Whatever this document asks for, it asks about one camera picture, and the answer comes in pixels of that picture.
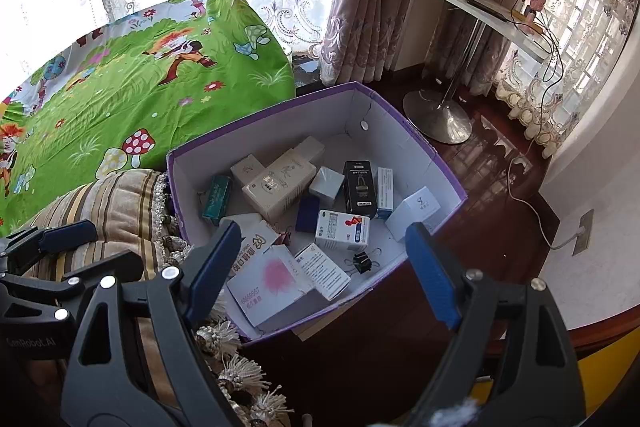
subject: teal box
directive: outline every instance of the teal box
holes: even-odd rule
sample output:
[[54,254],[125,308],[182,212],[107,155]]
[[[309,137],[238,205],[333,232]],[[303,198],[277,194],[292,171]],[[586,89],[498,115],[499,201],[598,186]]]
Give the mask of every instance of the teal box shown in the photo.
[[220,219],[225,216],[229,195],[231,195],[231,178],[229,176],[213,176],[202,217],[207,217],[214,225],[218,226]]

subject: silver screw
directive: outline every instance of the silver screw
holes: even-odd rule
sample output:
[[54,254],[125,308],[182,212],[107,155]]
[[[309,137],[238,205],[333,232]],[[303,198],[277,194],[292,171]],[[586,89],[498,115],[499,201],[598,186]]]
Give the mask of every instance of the silver screw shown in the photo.
[[484,274],[482,273],[482,270],[479,270],[478,268],[469,268],[465,272],[465,277],[470,281],[481,281]]
[[533,277],[533,279],[531,279],[531,287],[534,290],[542,292],[546,290],[546,282],[540,279],[540,277]]
[[58,321],[63,321],[65,320],[68,316],[69,316],[69,312],[66,311],[64,308],[58,308],[54,313],[53,316],[56,318],[56,320]]
[[163,279],[175,279],[178,277],[180,273],[180,268],[177,266],[167,266],[164,270],[162,270],[162,278]]
[[116,278],[113,275],[105,275],[100,279],[100,286],[107,289],[111,288],[116,283]]

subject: wall socket plate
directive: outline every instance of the wall socket plate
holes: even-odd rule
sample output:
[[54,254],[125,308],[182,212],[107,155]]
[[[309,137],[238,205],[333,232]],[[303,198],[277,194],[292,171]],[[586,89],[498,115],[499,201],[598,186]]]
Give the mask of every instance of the wall socket plate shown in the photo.
[[593,228],[593,213],[594,209],[592,208],[580,218],[580,227],[584,227],[584,232],[581,233],[575,240],[574,253],[572,254],[572,256],[578,255],[580,252],[589,248],[591,229]]

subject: cartoon bedsheet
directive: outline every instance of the cartoon bedsheet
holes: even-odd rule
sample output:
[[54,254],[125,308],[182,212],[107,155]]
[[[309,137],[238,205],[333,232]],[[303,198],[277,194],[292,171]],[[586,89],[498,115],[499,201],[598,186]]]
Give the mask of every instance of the cartoon bedsheet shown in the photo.
[[58,196],[295,95],[244,0],[171,0],[78,39],[0,103],[0,236]]

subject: white wall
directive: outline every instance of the white wall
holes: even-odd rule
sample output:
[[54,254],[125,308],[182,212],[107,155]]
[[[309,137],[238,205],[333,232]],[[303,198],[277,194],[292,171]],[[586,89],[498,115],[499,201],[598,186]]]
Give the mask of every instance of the white wall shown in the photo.
[[550,251],[541,271],[569,328],[640,304],[640,25],[572,133],[573,151],[551,164],[540,193],[561,219],[558,244],[594,208],[591,242]]
[[398,71],[424,62],[443,4],[443,0],[410,1],[392,70]]

